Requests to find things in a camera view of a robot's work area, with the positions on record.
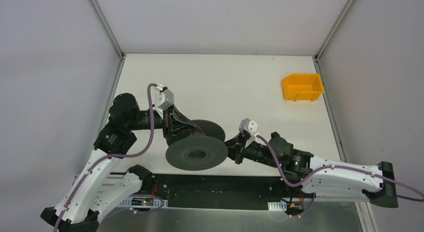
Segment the black cable spool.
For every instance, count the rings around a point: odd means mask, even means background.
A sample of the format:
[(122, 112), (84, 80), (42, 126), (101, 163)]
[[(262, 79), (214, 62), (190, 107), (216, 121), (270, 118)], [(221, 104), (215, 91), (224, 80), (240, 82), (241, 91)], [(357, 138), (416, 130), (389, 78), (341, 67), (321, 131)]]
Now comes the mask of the black cable spool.
[(206, 170), (220, 165), (228, 157), (225, 132), (208, 120), (191, 120), (194, 129), (186, 138), (167, 139), (167, 162), (187, 171)]

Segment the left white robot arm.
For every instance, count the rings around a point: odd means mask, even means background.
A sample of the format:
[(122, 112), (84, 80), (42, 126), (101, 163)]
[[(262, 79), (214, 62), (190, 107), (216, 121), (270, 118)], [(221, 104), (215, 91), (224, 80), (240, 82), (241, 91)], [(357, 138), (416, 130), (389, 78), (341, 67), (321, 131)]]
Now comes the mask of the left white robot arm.
[(124, 158), (131, 158), (129, 149), (137, 138), (135, 131), (149, 132), (152, 144), (154, 131), (160, 129), (169, 139), (178, 130), (193, 129), (195, 125), (174, 108), (173, 94), (168, 90), (159, 93), (159, 102), (148, 103), (140, 110), (136, 98), (130, 93), (116, 96), (109, 109), (109, 119), (93, 145), (90, 157), (70, 191), (54, 207), (47, 207), (41, 218), (53, 226), (54, 231), (96, 231), (99, 224), (125, 199), (152, 189), (151, 173), (141, 165), (130, 167), (120, 182), (100, 192), (100, 187), (112, 170)]

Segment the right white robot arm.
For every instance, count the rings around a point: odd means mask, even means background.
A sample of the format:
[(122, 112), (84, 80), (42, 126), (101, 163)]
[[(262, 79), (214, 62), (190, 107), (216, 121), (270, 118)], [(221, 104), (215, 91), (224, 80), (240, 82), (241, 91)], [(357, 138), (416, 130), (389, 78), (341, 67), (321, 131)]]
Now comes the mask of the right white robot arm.
[(376, 165), (357, 165), (334, 161), (295, 149), (277, 132), (271, 134), (268, 144), (260, 139), (248, 143), (249, 134), (239, 133), (225, 142), (228, 156), (237, 164), (249, 159), (282, 171), (284, 191), (291, 197), (304, 192), (368, 199), (373, 205), (397, 208), (399, 206), (394, 168), (382, 161)]

